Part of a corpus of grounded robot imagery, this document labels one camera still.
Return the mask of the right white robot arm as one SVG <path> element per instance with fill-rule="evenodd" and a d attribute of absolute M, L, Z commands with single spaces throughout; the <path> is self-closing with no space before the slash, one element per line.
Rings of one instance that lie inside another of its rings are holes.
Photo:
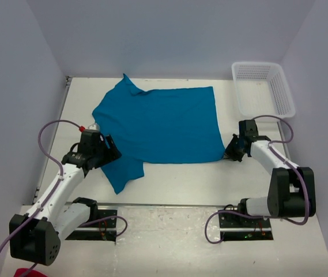
<path fill-rule="evenodd" d="M 274 145 L 287 141 L 271 140 L 258 132 L 256 119 L 239 122 L 239 133 L 234 134 L 225 149 L 224 158 L 241 162 L 246 155 L 256 160 L 270 174 L 267 196 L 242 199 L 237 205 L 237 222 L 244 227 L 257 218 L 285 219 L 303 225 L 316 213 L 315 176 L 309 167 L 292 162 Z"/>

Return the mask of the blue t shirt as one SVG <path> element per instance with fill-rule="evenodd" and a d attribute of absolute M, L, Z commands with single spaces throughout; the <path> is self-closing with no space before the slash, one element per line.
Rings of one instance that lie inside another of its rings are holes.
<path fill-rule="evenodd" d="M 144 163 L 209 163 L 224 156 L 212 87 L 144 91 L 123 76 L 92 116 L 122 154 L 101 168 L 116 194 L 144 176 Z"/>

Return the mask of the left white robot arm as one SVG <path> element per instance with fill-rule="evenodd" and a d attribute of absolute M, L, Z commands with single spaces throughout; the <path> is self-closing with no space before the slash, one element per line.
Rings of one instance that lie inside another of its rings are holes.
<path fill-rule="evenodd" d="M 16 214 L 10 220 L 10 255 L 19 260 L 51 265 L 62 241 L 81 225 L 92 227 L 99 219 L 96 201 L 78 197 L 66 207 L 68 198 L 91 170 L 121 156 L 110 135 L 105 136 L 98 130 L 82 131 L 79 143 L 63 157 L 54 184 L 25 214 Z"/>

